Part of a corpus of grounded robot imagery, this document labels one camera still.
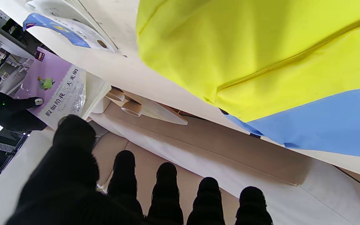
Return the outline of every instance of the yellow cloth bag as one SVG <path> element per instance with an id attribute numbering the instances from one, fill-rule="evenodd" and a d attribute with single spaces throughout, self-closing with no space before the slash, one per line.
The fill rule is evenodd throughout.
<path id="1" fill-rule="evenodd" d="M 360 1 L 140 0 L 141 60 L 253 121 L 360 88 Z"/>

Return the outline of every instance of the gloved hand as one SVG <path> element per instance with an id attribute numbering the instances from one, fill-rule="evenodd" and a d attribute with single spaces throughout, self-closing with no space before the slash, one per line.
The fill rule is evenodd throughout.
<path id="1" fill-rule="evenodd" d="M 68 115 L 55 132 L 53 144 L 76 145 L 86 151 L 92 151 L 96 133 L 86 121 L 75 115 Z"/>

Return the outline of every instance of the black clothing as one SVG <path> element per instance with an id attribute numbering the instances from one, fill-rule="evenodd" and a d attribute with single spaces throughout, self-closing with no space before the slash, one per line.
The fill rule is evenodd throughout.
<path id="1" fill-rule="evenodd" d="M 37 107 L 34 98 L 13 99 L 0 92 L 0 125 L 10 131 L 42 131 L 47 125 L 27 111 Z"/>

